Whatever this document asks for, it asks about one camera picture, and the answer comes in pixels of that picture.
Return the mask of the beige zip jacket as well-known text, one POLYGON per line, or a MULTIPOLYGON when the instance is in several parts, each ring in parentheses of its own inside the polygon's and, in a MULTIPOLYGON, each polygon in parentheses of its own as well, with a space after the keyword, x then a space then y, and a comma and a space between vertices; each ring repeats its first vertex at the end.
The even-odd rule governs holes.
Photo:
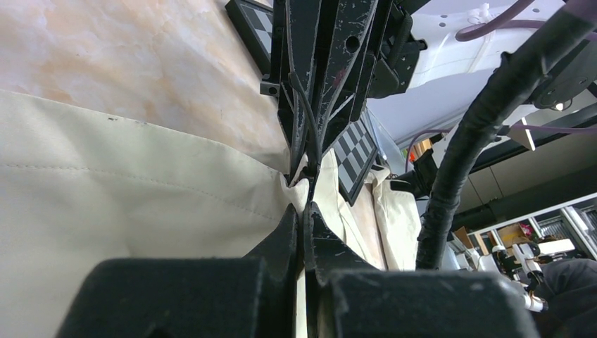
POLYGON ((1 336, 51 337, 109 258, 237 257, 307 186, 202 137, 1 93, 1 336))

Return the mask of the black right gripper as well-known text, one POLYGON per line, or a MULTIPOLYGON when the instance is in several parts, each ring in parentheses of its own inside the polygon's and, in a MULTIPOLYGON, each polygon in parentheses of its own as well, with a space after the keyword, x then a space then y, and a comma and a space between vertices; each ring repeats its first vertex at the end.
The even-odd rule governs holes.
MULTIPOLYGON (((412 34, 413 14, 426 1, 392 1, 381 37, 367 97, 406 92, 424 39, 412 34)), ((307 177, 315 179, 334 105, 364 43, 376 1, 275 1, 270 71, 262 93, 277 98, 277 116, 289 147, 291 182, 308 157, 307 177)))

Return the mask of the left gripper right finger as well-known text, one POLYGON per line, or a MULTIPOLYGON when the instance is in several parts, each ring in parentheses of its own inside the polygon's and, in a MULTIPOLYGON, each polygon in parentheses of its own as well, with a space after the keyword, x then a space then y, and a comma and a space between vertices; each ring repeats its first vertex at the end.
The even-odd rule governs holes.
POLYGON ((517 290, 493 273, 382 271, 303 212, 309 337, 537 337, 517 290))

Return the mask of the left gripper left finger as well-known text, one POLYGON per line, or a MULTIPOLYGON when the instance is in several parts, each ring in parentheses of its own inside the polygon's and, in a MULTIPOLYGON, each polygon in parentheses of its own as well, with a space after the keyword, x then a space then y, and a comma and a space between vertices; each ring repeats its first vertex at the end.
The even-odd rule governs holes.
POLYGON ((297 228, 277 227, 241 258, 119 258, 85 278, 58 337, 293 337, 297 228))

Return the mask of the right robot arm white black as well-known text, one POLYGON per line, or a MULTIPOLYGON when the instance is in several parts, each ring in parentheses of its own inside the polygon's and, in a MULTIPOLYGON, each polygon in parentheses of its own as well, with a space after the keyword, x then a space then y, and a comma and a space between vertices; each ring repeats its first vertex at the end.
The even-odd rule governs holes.
POLYGON ((509 8, 422 15, 421 1, 276 1, 270 66, 260 91, 276 97, 290 148, 290 172, 311 157, 314 179, 322 156, 369 98, 404 93, 429 81, 495 68, 504 53, 527 45, 532 30, 560 4, 529 1, 509 8))

